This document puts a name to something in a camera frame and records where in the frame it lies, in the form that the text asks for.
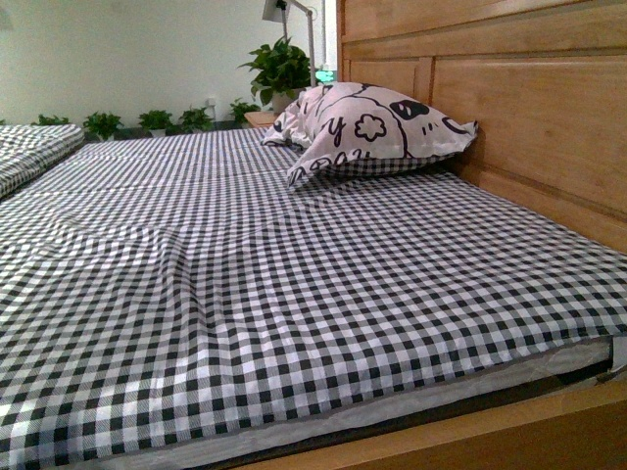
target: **wooden bed frame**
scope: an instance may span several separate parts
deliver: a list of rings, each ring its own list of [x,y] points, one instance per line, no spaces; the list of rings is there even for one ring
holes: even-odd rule
[[[338,0],[340,77],[480,136],[460,177],[627,252],[627,2]],[[627,383],[242,467],[627,468]]]

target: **wooden bed side rail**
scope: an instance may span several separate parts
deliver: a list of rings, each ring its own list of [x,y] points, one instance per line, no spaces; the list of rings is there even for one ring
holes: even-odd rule
[[[240,470],[627,468],[627,382],[530,399]]]

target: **plant pot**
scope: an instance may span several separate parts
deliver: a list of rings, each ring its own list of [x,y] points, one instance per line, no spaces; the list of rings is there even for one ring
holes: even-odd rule
[[[298,95],[300,95],[301,91],[305,88],[298,88],[296,90],[292,90],[294,92],[294,98],[290,98],[287,93],[274,93],[272,95],[272,109],[275,113],[283,113],[285,108],[290,106],[298,99]]]

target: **nightstand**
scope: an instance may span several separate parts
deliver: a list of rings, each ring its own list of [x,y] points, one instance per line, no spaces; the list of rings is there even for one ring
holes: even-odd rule
[[[271,111],[254,111],[246,113],[244,118],[246,118],[253,127],[270,127],[274,124],[276,118],[278,118],[278,114]]]

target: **mattress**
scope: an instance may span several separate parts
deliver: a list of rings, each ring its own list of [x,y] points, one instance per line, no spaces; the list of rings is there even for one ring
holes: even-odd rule
[[[533,354],[519,361],[502,364],[489,370],[452,381],[420,387],[389,397],[338,408],[324,416],[265,424],[239,433],[212,436],[188,441],[179,446],[151,448],[111,458],[64,466],[64,470],[152,470],[167,468],[183,470],[221,462],[226,468],[259,458],[262,451],[307,441],[302,448],[316,447],[333,438],[315,440],[319,436],[372,426],[387,420],[436,409],[446,404],[483,397],[495,391],[529,384],[548,377],[590,367],[610,358],[609,338],[583,341],[547,352]],[[562,393],[573,387],[590,387],[593,383],[558,388]],[[242,457],[237,462],[235,457]]]
[[[0,467],[324,416],[627,329],[627,259],[441,170],[287,191],[257,129],[0,205]]]

